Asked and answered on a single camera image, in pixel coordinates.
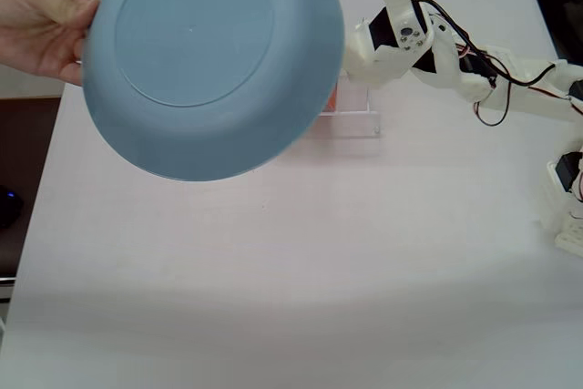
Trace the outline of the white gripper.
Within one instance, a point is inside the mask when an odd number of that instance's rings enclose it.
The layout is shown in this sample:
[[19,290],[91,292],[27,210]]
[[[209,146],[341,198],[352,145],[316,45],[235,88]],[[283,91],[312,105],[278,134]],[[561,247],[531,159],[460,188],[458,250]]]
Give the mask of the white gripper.
[[355,83],[381,87],[411,72],[431,87],[454,87],[460,67],[445,18],[428,14],[415,0],[383,1],[385,7],[373,21],[364,19],[345,39],[346,76]]

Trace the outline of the person's right hand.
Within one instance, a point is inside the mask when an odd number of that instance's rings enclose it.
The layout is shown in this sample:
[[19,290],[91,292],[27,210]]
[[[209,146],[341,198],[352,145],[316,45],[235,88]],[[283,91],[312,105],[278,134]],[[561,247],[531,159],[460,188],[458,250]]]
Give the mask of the person's right hand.
[[100,0],[1,0],[1,64],[79,86]]

